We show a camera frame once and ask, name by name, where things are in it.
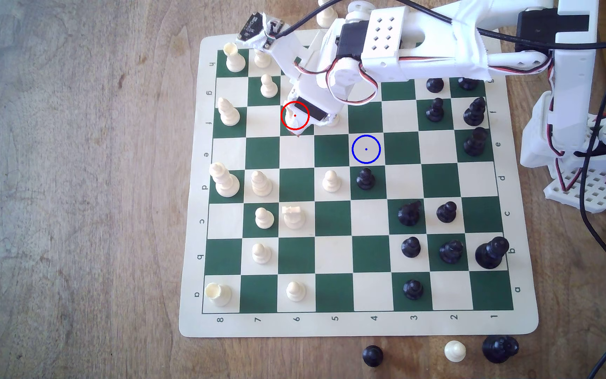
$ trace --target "white chess piece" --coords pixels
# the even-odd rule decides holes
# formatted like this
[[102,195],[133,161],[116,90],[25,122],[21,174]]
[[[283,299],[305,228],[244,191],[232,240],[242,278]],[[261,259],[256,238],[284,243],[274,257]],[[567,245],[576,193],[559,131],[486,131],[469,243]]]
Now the white chess piece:
[[273,213],[265,208],[258,208],[256,211],[256,223],[257,227],[267,229],[273,226],[275,222],[275,216]]
[[225,54],[225,66],[231,72],[241,72],[247,64],[244,56],[238,53],[238,45],[232,42],[223,46],[223,54]]
[[218,307],[223,307],[230,301],[230,287],[217,283],[209,283],[205,287],[205,296]]
[[305,213],[299,206],[283,206],[282,218],[284,224],[291,229],[298,229],[305,224]]
[[233,126],[240,121],[240,112],[227,99],[220,97],[217,100],[217,108],[219,108],[223,125]]
[[[328,1],[329,0],[318,0],[317,4],[324,5]],[[324,9],[322,12],[317,13],[317,23],[319,26],[325,29],[330,27],[331,24],[333,24],[333,21],[335,21],[337,18],[338,13],[336,13],[336,11],[333,9],[333,6],[330,6]]]
[[467,348],[458,340],[451,340],[443,348],[443,354],[451,362],[459,362],[467,355]]
[[229,198],[238,193],[240,181],[225,168],[223,163],[214,162],[209,166],[209,174],[216,183],[217,193]]
[[273,78],[267,73],[261,76],[261,94],[267,98],[272,98],[277,94],[277,84],[273,82]]
[[252,191],[257,196],[268,196],[273,190],[273,182],[260,171],[252,172]]
[[268,53],[264,53],[260,50],[254,50],[256,53],[254,55],[254,64],[257,65],[258,68],[265,68],[270,66],[270,62],[273,60]]
[[328,170],[324,174],[324,180],[322,180],[322,188],[327,192],[336,192],[341,187],[341,178],[338,177],[335,171]]
[[254,258],[254,262],[258,264],[267,263],[270,260],[271,254],[270,247],[262,244],[255,244],[252,246],[252,258]]
[[287,297],[291,301],[301,301],[305,297],[305,285],[299,282],[290,282],[287,285]]

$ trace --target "wood grain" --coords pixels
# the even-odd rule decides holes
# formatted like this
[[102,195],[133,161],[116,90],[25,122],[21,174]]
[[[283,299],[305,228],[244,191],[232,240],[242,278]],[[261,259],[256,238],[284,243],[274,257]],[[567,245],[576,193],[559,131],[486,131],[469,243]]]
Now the wood grain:
[[[505,364],[483,358],[481,336],[180,335],[199,43],[255,10],[293,22],[314,7],[0,1],[0,378],[587,374],[606,349],[606,256],[576,209],[544,200],[545,168],[519,167],[540,325]],[[546,88],[544,75],[509,81],[517,146]],[[591,219],[606,240],[606,212]],[[459,364],[443,356],[451,339],[467,345]],[[359,357],[370,344],[386,356],[376,369]]]

